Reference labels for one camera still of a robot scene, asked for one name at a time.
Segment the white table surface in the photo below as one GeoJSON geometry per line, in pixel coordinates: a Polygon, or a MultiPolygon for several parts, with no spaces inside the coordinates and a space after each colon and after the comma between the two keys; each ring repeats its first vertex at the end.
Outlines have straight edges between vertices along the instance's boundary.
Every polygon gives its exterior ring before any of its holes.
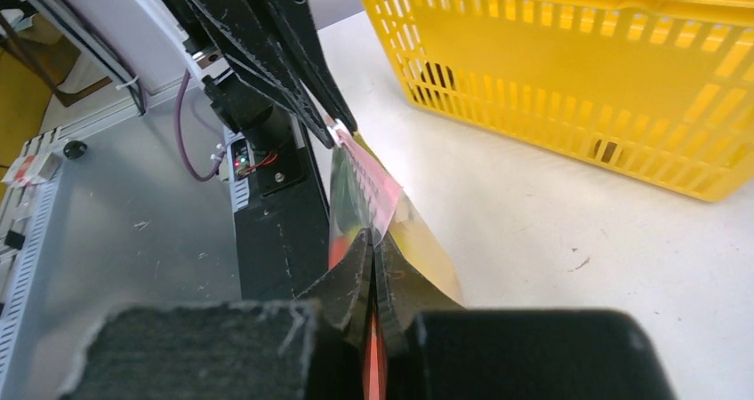
{"type": "Polygon", "coordinates": [[[754,182],[707,204],[414,108],[363,12],[320,39],[467,306],[620,310],[679,398],[754,398],[754,182]]]}

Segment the metal plate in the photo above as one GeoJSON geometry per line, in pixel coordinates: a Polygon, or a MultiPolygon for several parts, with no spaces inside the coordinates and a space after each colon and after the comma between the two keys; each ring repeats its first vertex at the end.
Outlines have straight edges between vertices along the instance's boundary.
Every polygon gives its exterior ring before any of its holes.
{"type": "MultiPolygon", "coordinates": [[[[173,103],[78,138],[89,150],[64,163],[2,398],[55,398],[81,339],[113,307],[241,298],[228,186],[181,166],[173,103]]],[[[190,116],[183,124],[189,158],[208,172],[217,138],[190,116]]]]}

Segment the yellow plastic basket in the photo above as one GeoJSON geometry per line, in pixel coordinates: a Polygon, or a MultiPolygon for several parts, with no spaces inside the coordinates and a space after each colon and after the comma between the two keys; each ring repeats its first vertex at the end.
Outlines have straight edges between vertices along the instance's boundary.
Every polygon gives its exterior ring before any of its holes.
{"type": "Polygon", "coordinates": [[[754,175],[754,0],[362,0],[414,104],[701,198],[754,175]]]}

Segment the yellow floor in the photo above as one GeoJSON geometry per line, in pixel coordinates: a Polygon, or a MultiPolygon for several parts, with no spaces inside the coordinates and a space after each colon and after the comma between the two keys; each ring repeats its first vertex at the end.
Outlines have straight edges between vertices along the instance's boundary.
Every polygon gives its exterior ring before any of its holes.
{"type": "MultiPolygon", "coordinates": [[[[42,80],[13,56],[0,55],[0,164],[13,163],[23,143],[37,136],[51,96],[42,80]]],[[[0,197],[4,194],[0,184],[0,197]]]]}

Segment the red wire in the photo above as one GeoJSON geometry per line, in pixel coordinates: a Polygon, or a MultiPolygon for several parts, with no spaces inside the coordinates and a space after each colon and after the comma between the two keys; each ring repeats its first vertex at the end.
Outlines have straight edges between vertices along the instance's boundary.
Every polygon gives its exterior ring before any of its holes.
{"type": "Polygon", "coordinates": [[[259,167],[271,164],[272,162],[274,162],[276,160],[277,160],[277,152],[270,151],[269,154],[267,154],[267,156],[265,156],[259,163],[253,164],[253,165],[249,166],[249,168],[246,169],[246,170],[244,170],[244,172],[245,173],[249,173],[249,172],[253,171],[254,169],[257,169],[259,167]]]}

